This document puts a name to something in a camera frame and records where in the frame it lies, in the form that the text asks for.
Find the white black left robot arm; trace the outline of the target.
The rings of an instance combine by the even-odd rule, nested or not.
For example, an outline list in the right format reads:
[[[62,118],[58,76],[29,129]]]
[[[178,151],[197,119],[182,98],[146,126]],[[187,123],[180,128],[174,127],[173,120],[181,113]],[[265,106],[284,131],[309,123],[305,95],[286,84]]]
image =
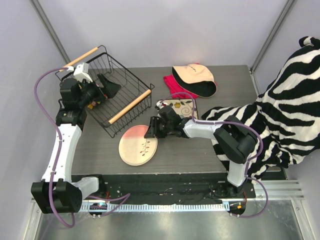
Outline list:
[[[78,141],[87,118],[86,107],[106,99],[102,87],[94,81],[66,78],[59,84],[59,110],[51,122],[56,130],[49,164],[42,178],[31,185],[31,194],[44,214],[77,213],[90,195],[100,200],[107,186],[100,174],[72,181],[72,165]]]

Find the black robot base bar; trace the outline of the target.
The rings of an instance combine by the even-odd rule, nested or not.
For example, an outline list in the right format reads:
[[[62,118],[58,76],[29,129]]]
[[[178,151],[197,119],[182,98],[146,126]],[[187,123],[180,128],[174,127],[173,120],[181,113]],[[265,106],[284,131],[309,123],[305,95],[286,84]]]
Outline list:
[[[240,190],[227,183],[226,173],[99,174],[100,189],[93,196],[116,199],[129,194],[131,205],[219,204],[223,200],[254,199],[252,183]]]

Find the cream flower square plate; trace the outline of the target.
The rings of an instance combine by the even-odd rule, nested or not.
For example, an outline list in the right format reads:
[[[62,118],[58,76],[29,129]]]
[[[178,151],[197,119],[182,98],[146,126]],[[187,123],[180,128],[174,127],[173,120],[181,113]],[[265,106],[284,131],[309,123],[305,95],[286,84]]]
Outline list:
[[[191,98],[169,98],[163,101],[171,106],[173,110],[182,118],[194,117],[198,119],[198,108],[196,101]]]

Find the cream round plate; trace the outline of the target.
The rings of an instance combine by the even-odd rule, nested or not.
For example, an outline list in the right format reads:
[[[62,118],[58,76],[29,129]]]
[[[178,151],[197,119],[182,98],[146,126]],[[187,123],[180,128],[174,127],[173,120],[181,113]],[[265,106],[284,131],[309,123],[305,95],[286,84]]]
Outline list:
[[[130,127],[120,138],[118,151],[124,163],[130,166],[146,164],[155,155],[158,147],[157,138],[145,138],[147,125]]]

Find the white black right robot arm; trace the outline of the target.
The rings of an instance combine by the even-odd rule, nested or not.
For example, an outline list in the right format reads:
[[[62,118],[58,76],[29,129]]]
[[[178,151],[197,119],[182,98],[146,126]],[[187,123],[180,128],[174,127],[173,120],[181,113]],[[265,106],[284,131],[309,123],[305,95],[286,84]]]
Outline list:
[[[227,179],[215,194],[219,197],[238,197],[244,191],[249,179],[249,161],[258,157],[263,150],[260,135],[251,127],[230,116],[224,121],[196,120],[194,116],[181,117],[169,105],[157,107],[157,116],[150,118],[144,138],[165,138],[175,135],[178,138],[202,138],[215,140],[229,159]]]

